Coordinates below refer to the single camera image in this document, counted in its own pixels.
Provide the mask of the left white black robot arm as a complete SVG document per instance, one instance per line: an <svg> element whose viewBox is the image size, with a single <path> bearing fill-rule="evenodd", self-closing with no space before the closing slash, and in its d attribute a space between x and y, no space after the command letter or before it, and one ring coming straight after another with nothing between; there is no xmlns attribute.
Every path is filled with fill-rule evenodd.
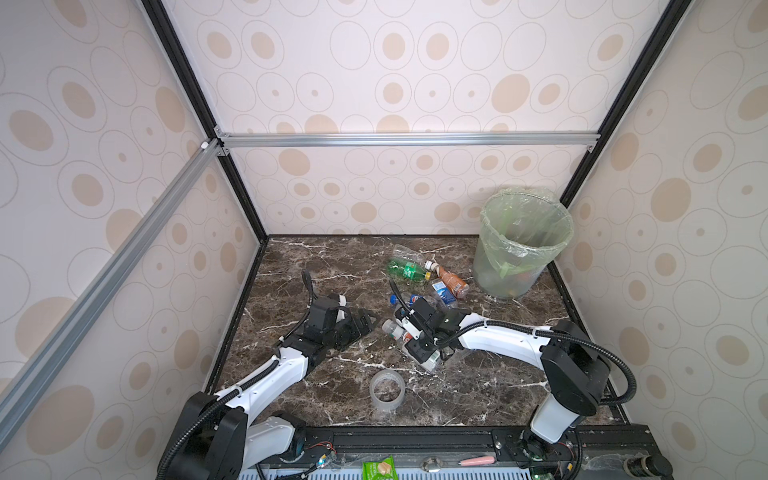
<svg viewBox="0 0 768 480"><path fill-rule="evenodd" d="M304 424L290 415L258 416L326 357L370 334L379 319L342 294L319 297L302 272L309 299L302 319L281 336L272 356L217 393L193 394L184 404L159 460L159 479L236 479L243 470L281 454L303 454Z"/></svg>

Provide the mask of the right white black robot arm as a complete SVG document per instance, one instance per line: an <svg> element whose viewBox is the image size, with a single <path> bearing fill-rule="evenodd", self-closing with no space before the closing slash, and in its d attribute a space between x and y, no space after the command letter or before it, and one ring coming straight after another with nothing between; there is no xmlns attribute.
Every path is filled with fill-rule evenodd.
<svg viewBox="0 0 768 480"><path fill-rule="evenodd" d="M549 393L537 407L522 442L536 448L558 443L563 434L602 405L623 405L637 392L630 367L593 343L570 320L553 328L492 320L461 309L441 311L427 300L407 302L397 284L389 286L399 306L404 349L422 368L433 371L459 350L479 350L522 361L544 372Z"/></svg>

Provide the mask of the clear bottle red green label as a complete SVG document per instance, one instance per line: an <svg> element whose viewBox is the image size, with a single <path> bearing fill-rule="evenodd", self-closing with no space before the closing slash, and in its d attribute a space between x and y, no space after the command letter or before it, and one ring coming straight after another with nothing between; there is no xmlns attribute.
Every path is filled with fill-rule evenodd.
<svg viewBox="0 0 768 480"><path fill-rule="evenodd" d="M403 351L424 370L434 371L448 358L448 355L437 346L438 337L433 328L432 334L428 339L414 339L401 326L399 320L385 320L382 330L396 341L399 341Z"/></svg>

